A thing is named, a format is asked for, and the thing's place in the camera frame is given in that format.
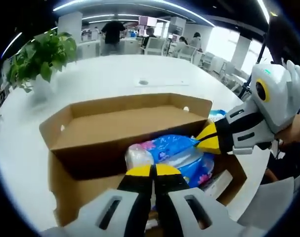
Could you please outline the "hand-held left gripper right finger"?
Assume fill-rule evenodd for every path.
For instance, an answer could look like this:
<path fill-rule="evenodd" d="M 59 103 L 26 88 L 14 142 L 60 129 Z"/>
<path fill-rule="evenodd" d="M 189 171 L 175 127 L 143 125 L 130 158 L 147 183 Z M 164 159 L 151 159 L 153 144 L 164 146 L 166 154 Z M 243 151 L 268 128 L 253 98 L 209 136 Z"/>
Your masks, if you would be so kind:
<path fill-rule="evenodd" d="M 263 237 L 265 231 L 233 221 L 225 206 L 199 188 L 190 188 L 180 171 L 155 166 L 156 210 L 166 237 Z"/>

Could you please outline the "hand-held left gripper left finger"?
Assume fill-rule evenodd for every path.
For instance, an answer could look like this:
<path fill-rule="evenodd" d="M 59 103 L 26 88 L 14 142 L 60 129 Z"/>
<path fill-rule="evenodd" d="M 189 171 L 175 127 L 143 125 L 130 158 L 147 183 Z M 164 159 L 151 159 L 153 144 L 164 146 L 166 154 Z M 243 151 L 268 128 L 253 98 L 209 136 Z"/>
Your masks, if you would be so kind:
<path fill-rule="evenodd" d="M 42 237 L 142 237 L 151 210 L 152 165 L 130 169 L 116 189 L 108 189 L 79 210 L 64 227 Z"/>

